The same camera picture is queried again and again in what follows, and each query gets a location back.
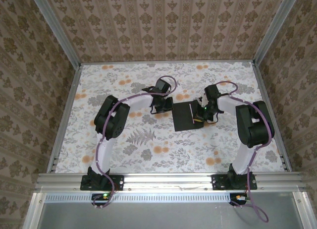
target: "aluminum frame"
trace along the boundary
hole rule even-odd
[[[198,62],[228,62],[228,63],[235,63],[235,62],[252,62],[252,59],[198,59],[198,60],[143,60],[143,61],[117,61],[117,62],[92,62],[92,63],[81,63],[81,65],[98,65],[98,64],[157,64],[157,63],[198,63]]]
[[[56,139],[53,145],[53,149],[52,149],[52,153],[51,153],[51,157],[50,157],[50,161],[47,167],[47,173],[50,173],[52,171],[53,165],[54,165],[54,161],[56,159],[56,157],[59,155],[62,144],[63,144],[63,140],[65,137],[65,133],[66,133],[66,129],[67,129],[67,125],[68,125],[68,121],[69,121],[69,116],[71,113],[71,109],[73,107],[73,103],[74,103],[74,99],[75,99],[75,95],[77,92],[77,87],[79,85],[79,80],[80,80],[80,76],[81,76],[81,71],[82,71],[82,67],[78,67],[74,78],[73,78],[73,82],[71,84],[70,87],[70,91],[67,97],[67,101],[66,101],[66,105],[64,108],[64,112],[63,112],[63,116],[61,117],[61,121],[59,124],[59,128],[58,128],[58,132],[56,135]]]
[[[172,193],[172,192],[244,192],[243,190],[213,190],[211,176],[221,173],[125,173],[123,193]],[[305,184],[298,172],[254,172],[258,189],[253,192],[304,191]],[[35,192],[70,193],[80,191],[84,173],[40,174]]]
[[[69,61],[73,65],[74,69],[80,66],[80,59],[74,50],[70,40],[65,34],[62,26],[60,25],[54,11],[51,9],[50,4],[47,0],[34,0],[36,5],[39,7],[41,14],[44,16],[46,22],[50,26],[54,35],[56,36],[59,44],[63,48]]]
[[[162,195],[165,193],[174,193],[175,195],[191,193],[196,196],[212,196],[220,193],[243,192],[243,190],[213,190],[211,176],[214,174],[219,173],[126,173],[123,174],[125,184],[120,195],[128,196],[141,193],[147,196],[151,193]],[[83,175],[82,173],[40,174],[23,228],[37,228],[47,195],[57,193],[68,197],[70,195],[76,197],[79,194],[91,193],[91,191],[79,190]],[[253,193],[293,192],[303,227],[305,229],[316,228],[316,219],[300,173],[255,172],[254,175],[256,176],[258,189],[252,190]]]
[[[275,129],[274,138],[276,141],[277,149],[283,155],[284,163],[286,165],[287,170],[292,171],[292,166],[291,166],[291,163],[290,163],[288,156],[287,156],[287,152],[286,152],[286,149],[285,149],[285,146],[283,143],[282,135],[281,135],[281,132],[279,131],[278,124],[277,124],[277,121],[276,121],[276,118],[274,115],[273,107],[272,107],[272,104],[269,100],[269,97],[268,97],[268,94],[267,94],[267,91],[265,88],[265,84],[264,84],[262,75],[260,73],[259,65],[257,64],[257,62],[255,60],[252,63],[252,67],[253,67],[253,71],[254,71],[254,74],[256,76],[257,82],[258,82],[258,86],[259,86],[259,89],[261,92],[262,99],[266,103],[268,113],[271,117],[272,124],[273,124],[273,127]]]
[[[260,64],[265,57],[269,47],[273,43],[278,31],[284,24],[289,12],[291,11],[296,0],[283,0],[280,7],[278,8],[268,30],[263,37],[256,54],[254,55],[254,60]]]

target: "patterned wallpaper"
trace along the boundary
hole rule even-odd
[[[0,228],[20,228],[74,70],[33,0],[0,3]]]
[[[252,59],[282,0],[48,0],[81,62]]]
[[[297,0],[260,70],[293,170],[317,213],[317,0]]]

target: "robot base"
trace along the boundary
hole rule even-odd
[[[109,171],[106,173],[114,183],[115,191],[122,191],[124,186],[123,175],[109,175]],[[83,175],[80,184],[80,190],[84,191],[111,191],[112,184],[103,175],[95,173],[91,167],[88,168],[87,175]]]
[[[214,190],[246,190],[247,174],[236,174],[230,164],[227,174],[215,174],[211,176],[212,188]],[[257,189],[256,177],[250,172],[250,189]]]

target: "gray surface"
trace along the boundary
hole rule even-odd
[[[253,209],[227,203],[113,203],[94,209],[90,203],[51,203],[43,207],[39,229],[300,229],[292,193],[254,194],[268,214],[260,221]]]

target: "black mounting plate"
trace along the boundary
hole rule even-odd
[[[256,177],[254,174],[250,176],[250,188],[252,190],[257,189]],[[245,184],[242,184],[239,188],[233,188],[227,174],[213,174],[211,183],[213,190],[246,190],[247,181],[245,180]]]
[[[124,186],[124,176],[123,175],[109,175],[114,183],[115,191],[122,191]],[[103,187],[99,187],[99,185],[95,185],[92,183],[92,180],[89,175],[83,175],[80,184],[80,190],[83,191],[111,191],[112,185],[110,181]]]

